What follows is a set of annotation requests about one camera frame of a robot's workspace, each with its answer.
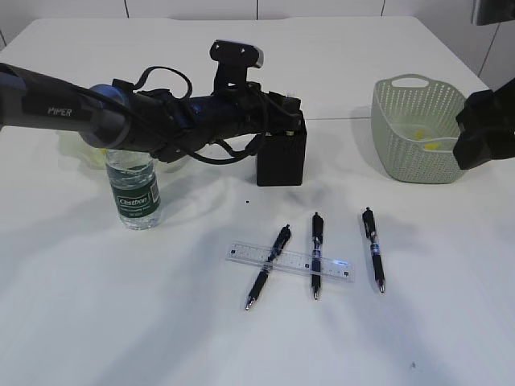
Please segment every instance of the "ballpoint pen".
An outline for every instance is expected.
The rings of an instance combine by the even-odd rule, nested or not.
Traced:
[[[321,248],[323,242],[323,220],[316,212],[313,216],[313,254],[311,255],[311,269],[315,272],[320,272],[320,258]],[[311,288],[313,289],[313,297],[318,300],[320,287],[320,275],[311,275]]]
[[[365,224],[365,233],[370,240],[370,253],[372,254],[373,273],[376,278],[377,286],[381,293],[385,292],[385,273],[383,272],[383,263],[381,261],[381,252],[379,250],[379,239],[377,237],[376,222],[373,219],[373,212],[367,207],[363,212],[363,223]]]
[[[263,286],[266,283],[266,279],[268,278],[268,274],[272,270],[272,261],[277,259],[282,252],[282,249],[286,245],[286,242],[291,237],[290,225],[287,224],[285,227],[282,227],[277,240],[274,242],[274,246],[270,251],[270,255],[268,259],[266,259],[265,264],[263,264],[260,273],[258,274],[252,289],[249,292],[249,296],[247,297],[247,305],[245,306],[246,310],[249,310],[252,307],[253,303],[259,298],[259,294],[263,289]]]

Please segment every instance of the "plastic bottle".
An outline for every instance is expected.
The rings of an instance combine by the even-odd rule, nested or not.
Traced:
[[[134,230],[159,225],[161,207],[152,157],[148,153],[107,150],[105,167],[122,223]]]

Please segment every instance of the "green basket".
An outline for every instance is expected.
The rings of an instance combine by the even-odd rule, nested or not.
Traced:
[[[398,87],[399,80],[426,82]],[[372,133],[390,176],[408,183],[452,183],[464,175],[452,149],[465,97],[449,83],[416,74],[380,80],[373,90]]]

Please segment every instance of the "transparent ruler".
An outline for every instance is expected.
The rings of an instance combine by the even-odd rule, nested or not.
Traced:
[[[235,261],[237,263],[263,266],[266,259],[270,255],[270,248],[260,245],[252,245],[241,242],[232,243],[229,246],[226,260]],[[276,269],[289,273],[300,275],[318,274],[322,277],[328,277],[339,281],[354,282],[354,265],[345,260],[328,259],[322,257],[320,259],[321,271],[314,272],[311,269],[311,255],[305,253],[295,253],[282,251],[279,257],[272,263],[266,263],[268,268]]]

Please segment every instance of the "pen tip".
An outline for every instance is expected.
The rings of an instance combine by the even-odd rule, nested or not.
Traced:
[[[252,307],[254,303],[254,299],[250,298],[248,301],[247,301],[247,305],[245,306],[245,310],[248,311],[250,310],[250,307]]]

